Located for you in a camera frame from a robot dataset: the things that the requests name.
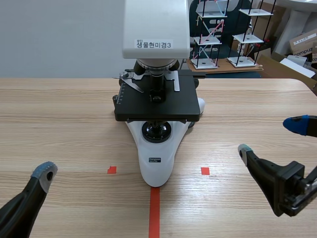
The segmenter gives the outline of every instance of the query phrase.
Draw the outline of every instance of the wooden table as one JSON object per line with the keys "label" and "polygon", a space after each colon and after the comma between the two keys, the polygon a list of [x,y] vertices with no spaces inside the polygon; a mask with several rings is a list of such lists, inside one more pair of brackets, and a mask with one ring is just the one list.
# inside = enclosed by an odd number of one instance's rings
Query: wooden table
{"label": "wooden table", "polygon": [[[59,167],[32,238],[148,237],[150,187],[127,126],[114,119],[118,90],[113,79],[0,80],[0,207],[38,164]],[[205,79],[198,95],[204,115],[160,188],[160,237],[316,238],[317,201],[296,217],[275,217],[237,152],[246,143],[262,158],[296,160],[309,173],[317,138],[290,133],[282,122],[316,115],[316,96],[288,79]],[[110,166],[117,174],[107,174]]]}

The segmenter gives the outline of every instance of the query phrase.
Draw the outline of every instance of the red tape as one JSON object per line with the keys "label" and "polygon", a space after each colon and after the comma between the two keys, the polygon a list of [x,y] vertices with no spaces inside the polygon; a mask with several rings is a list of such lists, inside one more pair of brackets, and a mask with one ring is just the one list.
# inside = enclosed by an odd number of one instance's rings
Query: red tape
{"label": "red tape", "polygon": [[109,175],[113,175],[117,173],[117,167],[116,166],[110,166],[110,168],[108,169],[107,174]]}
{"label": "red tape", "polygon": [[208,167],[202,167],[202,175],[210,175],[210,171]]}
{"label": "red tape", "polygon": [[149,238],[159,238],[159,187],[151,187]]}

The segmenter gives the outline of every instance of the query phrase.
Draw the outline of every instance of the white shelf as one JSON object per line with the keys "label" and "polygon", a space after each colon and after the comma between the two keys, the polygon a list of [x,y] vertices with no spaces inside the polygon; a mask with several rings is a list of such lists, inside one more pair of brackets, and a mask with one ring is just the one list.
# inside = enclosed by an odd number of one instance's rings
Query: white shelf
{"label": "white shelf", "polygon": [[260,40],[258,37],[256,37],[255,35],[246,35],[244,41],[243,41],[243,37],[244,34],[240,34],[240,35],[235,35],[233,36],[236,40],[238,40],[240,43],[242,44],[249,44],[249,43],[263,43],[263,40]]}
{"label": "white shelf", "polygon": [[263,9],[251,9],[249,14],[249,9],[239,9],[240,12],[248,15],[248,16],[271,16],[271,14],[268,11],[264,11]]}
{"label": "white shelf", "polygon": [[197,12],[197,14],[201,18],[220,18],[220,17],[227,17],[226,15],[222,14],[220,11],[205,11],[203,16],[203,12]]}
{"label": "white shelf", "polygon": [[211,68],[218,68],[215,62],[212,62],[210,59],[191,59],[195,69],[211,69]]}
{"label": "white shelf", "polygon": [[203,36],[200,44],[199,44],[200,37],[198,37],[198,36],[194,37],[194,40],[196,41],[196,43],[199,46],[211,46],[211,45],[221,45],[222,44],[220,42],[220,40],[218,40],[218,38],[215,36],[209,36],[208,39],[207,39],[207,36]]}
{"label": "white shelf", "polygon": [[238,64],[237,64],[238,57],[230,57],[227,59],[235,68],[255,67],[257,65],[257,64],[254,64],[253,61],[249,60],[249,58],[245,56],[239,57]]}
{"label": "white shelf", "polygon": [[217,0],[217,1],[201,1],[197,5],[196,13],[202,18],[220,18],[226,17],[225,12],[227,8],[228,0]]}

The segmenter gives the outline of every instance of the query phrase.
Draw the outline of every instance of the white microscope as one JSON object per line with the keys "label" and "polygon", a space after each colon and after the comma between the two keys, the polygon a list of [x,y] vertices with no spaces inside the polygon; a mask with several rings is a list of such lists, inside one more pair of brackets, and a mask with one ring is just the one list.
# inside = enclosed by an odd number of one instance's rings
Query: white microscope
{"label": "white microscope", "polygon": [[137,61],[120,74],[114,113],[128,125],[152,187],[167,182],[183,136],[204,111],[194,78],[177,71],[189,54],[187,0],[125,0],[123,57]]}

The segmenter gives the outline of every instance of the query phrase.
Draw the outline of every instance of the brand label on base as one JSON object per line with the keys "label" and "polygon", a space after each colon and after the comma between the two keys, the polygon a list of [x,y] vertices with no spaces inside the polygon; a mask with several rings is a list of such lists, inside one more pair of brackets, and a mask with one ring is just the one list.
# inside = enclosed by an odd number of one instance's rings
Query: brand label on base
{"label": "brand label on base", "polygon": [[160,158],[149,158],[150,163],[160,163]]}

